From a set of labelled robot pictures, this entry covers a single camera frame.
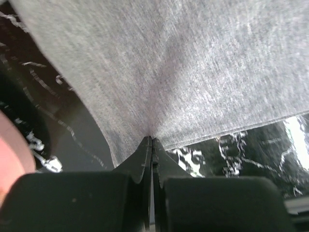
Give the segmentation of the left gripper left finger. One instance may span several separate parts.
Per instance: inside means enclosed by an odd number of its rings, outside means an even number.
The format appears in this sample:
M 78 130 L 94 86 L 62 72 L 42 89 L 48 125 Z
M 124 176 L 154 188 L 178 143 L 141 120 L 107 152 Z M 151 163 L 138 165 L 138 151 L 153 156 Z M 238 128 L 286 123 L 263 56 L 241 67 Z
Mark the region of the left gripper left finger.
M 27 174 L 0 210 L 3 232 L 145 232 L 150 227 L 152 139 L 110 172 Z

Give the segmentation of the grey t-shirt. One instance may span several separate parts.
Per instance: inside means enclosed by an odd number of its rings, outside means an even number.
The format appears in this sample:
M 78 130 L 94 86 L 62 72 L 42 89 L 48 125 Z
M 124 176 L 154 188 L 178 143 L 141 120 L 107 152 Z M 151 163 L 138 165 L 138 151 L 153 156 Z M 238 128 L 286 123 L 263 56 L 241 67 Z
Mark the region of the grey t-shirt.
M 13 0 L 114 166 L 309 111 L 306 0 Z

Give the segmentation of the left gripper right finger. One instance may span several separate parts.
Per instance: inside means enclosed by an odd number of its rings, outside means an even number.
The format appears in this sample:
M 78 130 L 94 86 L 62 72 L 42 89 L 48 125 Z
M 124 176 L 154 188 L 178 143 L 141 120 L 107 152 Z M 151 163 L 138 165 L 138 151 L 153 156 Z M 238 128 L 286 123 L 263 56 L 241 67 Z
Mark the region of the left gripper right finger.
M 263 177 L 194 178 L 153 140 L 158 232 L 293 232 L 277 187 Z

